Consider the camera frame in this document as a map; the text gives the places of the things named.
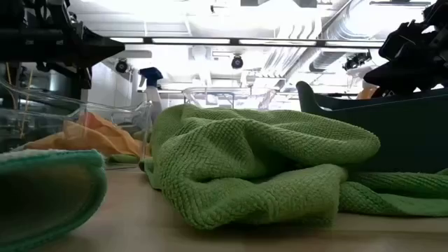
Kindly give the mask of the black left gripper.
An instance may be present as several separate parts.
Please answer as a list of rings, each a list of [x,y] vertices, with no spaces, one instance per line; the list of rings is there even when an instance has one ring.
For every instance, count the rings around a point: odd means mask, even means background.
[[[80,99],[92,66],[125,44],[88,29],[69,11],[70,0],[0,0],[0,79],[24,88],[26,63],[49,75],[40,84],[54,95]]]

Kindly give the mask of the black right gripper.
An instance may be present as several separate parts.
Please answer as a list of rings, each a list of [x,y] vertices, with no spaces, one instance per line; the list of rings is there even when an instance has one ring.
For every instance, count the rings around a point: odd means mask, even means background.
[[[437,0],[427,7],[422,22],[402,23],[387,36],[379,55],[389,61],[420,62],[388,62],[367,72],[363,80],[382,91],[404,95],[448,82],[448,0]]]

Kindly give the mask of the dark teal plastic basket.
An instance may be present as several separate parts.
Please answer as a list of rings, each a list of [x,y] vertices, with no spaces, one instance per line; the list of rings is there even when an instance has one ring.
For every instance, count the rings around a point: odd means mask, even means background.
[[[438,172],[448,168],[448,88],[363,100],[316,94],[296,84],[301,110],[362,127],[381,142],[364,170]]]

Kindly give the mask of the orange microfiber towel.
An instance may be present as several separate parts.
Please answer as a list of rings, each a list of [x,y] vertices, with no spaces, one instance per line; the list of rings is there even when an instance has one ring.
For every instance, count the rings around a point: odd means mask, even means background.
[[[62,131],[25,145],[27,149],[92,150],[103,155],[149,155],[148,144],[133,137],[128,131],[103,117],[87,112],[78,122],[65,120]]]

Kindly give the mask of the pale green microfiber towel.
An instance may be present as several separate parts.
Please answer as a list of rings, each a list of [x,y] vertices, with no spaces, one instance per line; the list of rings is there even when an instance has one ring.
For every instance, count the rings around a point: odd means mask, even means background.
[[[106,194],[95,150],[0,154],[0,252],[27,252],[84,224]]]

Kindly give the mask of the bright green microfiber towel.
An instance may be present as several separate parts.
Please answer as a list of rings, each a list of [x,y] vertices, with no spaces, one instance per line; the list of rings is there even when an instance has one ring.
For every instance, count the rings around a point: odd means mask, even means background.
[[[448,218],[448,169],[361,171],[379,138],[299,111],[165,109],[141,162],[189,225],[331,224],[340,212]]]

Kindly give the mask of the black ceiling fixture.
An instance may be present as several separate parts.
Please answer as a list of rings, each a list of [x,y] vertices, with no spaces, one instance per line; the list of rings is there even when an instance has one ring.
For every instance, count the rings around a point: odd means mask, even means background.
[[[350,69],[355,69],[362,66],[364,63],[370,61],[372,56],[370,52],[359,52],[353,55],[350,55],[346,58],[346,62],[342,65],[342,68],[345,71]]]

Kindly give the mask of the blue trigger spray bottle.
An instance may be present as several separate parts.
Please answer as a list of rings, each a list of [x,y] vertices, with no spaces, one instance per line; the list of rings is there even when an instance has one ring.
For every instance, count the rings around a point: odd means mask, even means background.
[[[143,92],[146,94],[146,99],[152,103],[150,118],[154,123],[162,112],[162,103],[158,91],[158,81],[163,79],[163,75],[159,69],[153,66],[140,69],[139,75],[141,77],[139,87],[145,88]]]

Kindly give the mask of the clear curved plastic basket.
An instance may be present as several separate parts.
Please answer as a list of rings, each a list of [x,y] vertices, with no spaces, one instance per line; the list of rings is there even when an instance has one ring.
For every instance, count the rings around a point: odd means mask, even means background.
[[[61,132],[65,120],[76,123],[87,112],[111,121],[148,144],[151,108],[149,101],[122,108],[88,103],[40,90],[14,87],[0,79],[0,153],[28,150],[25,148],[27,143]],[[112,162],[137,163],[150,154],[143,157],[102,155]]]

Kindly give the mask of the silver ventilation duct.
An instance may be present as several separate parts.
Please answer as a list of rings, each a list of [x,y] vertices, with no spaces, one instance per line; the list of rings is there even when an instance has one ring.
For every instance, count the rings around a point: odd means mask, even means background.
[[[378,24],[363,24],[362,21],[334,21],[321,36],[324,40],[367,40],[379,32]],[[311,71],[322,72],[333,62],[344,55],[344,52],[320,50],[316,59],[309,65]]]

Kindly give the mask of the black metal rig frame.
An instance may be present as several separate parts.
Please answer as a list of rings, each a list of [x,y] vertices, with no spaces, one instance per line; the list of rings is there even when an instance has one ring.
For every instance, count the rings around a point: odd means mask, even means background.
[[[320,39],[277,38],[199,38],[199,37],[111,37],[126,44],[152,44],[164,46],[251,46],[251,47],[305,47],[305,48],[367,48],[377,49],[383,41],[346,41]]]

